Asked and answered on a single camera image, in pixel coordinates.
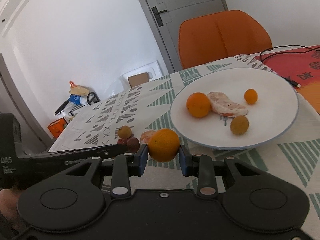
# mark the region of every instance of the plate rim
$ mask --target plate rim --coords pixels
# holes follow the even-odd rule
[[[207,75],[215,74],[215,73],[217,73],[217,72],[219,72],[219,71],[225,71],[225,70],[231,70],[231,69],[252,69],[252,70],[254,69],[254,70],[266,71],[266,70],[258,69],[258,68],[236,67],[236,68],[228,68],[228,69],[219,69],[219,70],[216,70],[215,72],[212,72],[212,73],[208,73],[208,74],[206,74],[206,75],[203,75],[201,78],[203,78],[203,77],[205,77],[205,76],[207,76]],[[278,74],[275,73],[275,72],[269,72],[269,71],[267,71],[267,72],[270,73],[270,74],[274,74],[274,75],[282,78],[280,75],[278,75]],[[178,96],[178,95],[181,93],[181,91],[183,91],[187,86],[185,86],[183,89],[181,89],[180,92],[175,96],[174,100],[172,101],[172,104],[171,104],[170,109],[169,109],[169,118],[170,118],[170,121],[171,121],[174,129],[175,129],[181,136],[183,136],[184,138],[186,138],[188,141],[191,141],[191,142],[193,142],[193,143],[195,143],[195,144],[198,144],[198,145],[201,145],[201,146],[204,146],[204,147],[208,147],[208,148],[211,148],[211,149],[216,149],[216,150],[246,150],[246,149],[250,149],[250,148],[256,148],[256,147],[258,147],[258,146],[260,146],[260,145],[262,145],[262,144],[264,144],[264,143],[267,143],[267,142],[269,142],[269,141],[271,141],[271,140],[273,140],[273,139],[276,139],[276,138],[280,137],[280,136],[283,135],[285,132],[287,132],[287,130],[289,130],[289,129],[291,128],[291,126],[293,125],[293,123],[294,123],[295,120],[297,119],[297,116],[298,116],[298,113],[299,113],[300,103],[299,103],[299,98],[298,98],[298,92],[292,87],[292,85],[290,85],[290,87],[292,88],[293,92],[295,93],[295,96],[296,96],[298,105],[297,105],[297,112],[296,112],[296,114],[295,114],[295,117],[294,117],[294,119],[292,120],[292,122],[289,124],[289,126],[288,126],[286,129],[284,129],[281,133],[279,133],[278,135],[276,135],[275,137],[273,137],[273,138],[271,138],[271,139],[269,139],[269,140],[266,140],[266,141],[263,141],[263,142],[260,142],[260,143],[257,143],[257,144],[253,144],[253,145],[250,145],[250,146],[242,146],[242,147],[215,147],[215,146],[212,146],[212,145],[207,145],[207,144],[203,144],[203,143],[196,142],[196,141],[191,140],[190,138],[184,136],[184,135],[175,127],[175,125],[174,125],[174,123],[173,123],[173,121],[172,121],[172,118],[171,118],[171,108],[172,108],[172,105],[173,105],[175,99],[177,98],[177,96]]]

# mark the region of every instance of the door frame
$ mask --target door frame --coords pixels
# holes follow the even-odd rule
[[[228,11],[228,6],[226,3],[226,0],[221,0],[221,1],[222,1],[222,4],[223,4],[225,11]],[[167,48],[164,44],[164,40],[162,39],[162,36],[159,31],[159,27],[153,17],[153,13],[148,5],[148,2],[147,2],[147,0],[139,0],[139,2],[142,7],[142,10],[147,18],[147,21],[149,23],[149,26],[150,26],[151,31],[153,33],[153,36],[156,39],[156,43],[158,44],[158,47],[159,47],[161,55],[164,59],[164,63],[168,69],[168,72],[169,72],[169,74],[174,73],[175,71],[174,71],[173,64],[171,62],[169,53],[168,53]]]
[[[30,0],[1,0],[0,1],[0,41],[5,43],[5,38],[17,19],[20,12]],[[20,95],[10,72],[6,66],[2,51],[0,51],[0,80],[2,81],[12,103],[17,108],[21,117],[25,120],[30,130],[38,137],[40,142],[47,148],[53,144],[52,139],[41,127],[32,112],[29,110],[24,99]]]
[[[4,88],[7,90],[12,103],[14,104],[17,111],[26,122],[30,130],[37,136],[37,138],[45,146],[45,148],[51,147],[53,141],[35,119],[28,106],[24,102],[23,98],[21,97],[7,69],[2,53],[0,53],[0,82],[3,83]]]

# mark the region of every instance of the patterned tablecloth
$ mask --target patterned tablecloth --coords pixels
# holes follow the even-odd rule
[[[173,129],[169,118],[170,105],[175,96],[188,84],[202,76],[226,68],[270,68],[248,55],[225,58],[201,66],[182,70],[157,80],[131,88],[111,98],[86,106],[67,126],[50,151],[88,148],[117,143],[117,130],[131,127],[134,136],[146,130]],[[310,212],[303,230],[315,239],[320,238],[320,116],[298,94],[298,117],[293,126],[282,136],[255,149],[241,151],[212,150],[180,137],[192,154],[202,153],[214,160],[235,156],[261,170],[280,177],[303,189],[310,200]],[[103,190],[110,189],[110,176],[104,181]],[[197,178],[182,176],[177,157],[168,163],[148,160],[141,178],[130,178],[135,188],[177,189],[196,188]]]

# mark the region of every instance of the chair backrest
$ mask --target chair backrest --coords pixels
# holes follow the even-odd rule
[[[180,26],[179,54],[184,69],[271,47],[266,30],[239,10],[190,19]]]

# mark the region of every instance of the metal rivet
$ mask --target metal rivet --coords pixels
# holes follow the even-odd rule
[[[169,197],[169,194],[168,194],[168,193],[163,192],[163,193],[160,193],[160,197]]]
[[[126,187],[115,187],[112,192],[116,195],[124,195],[128,192],[128,189]]]
[[[216,190],[213,187],[203,187],[200,190],[200,193],[202,195],[213,195],[214,193],[216,193]]]

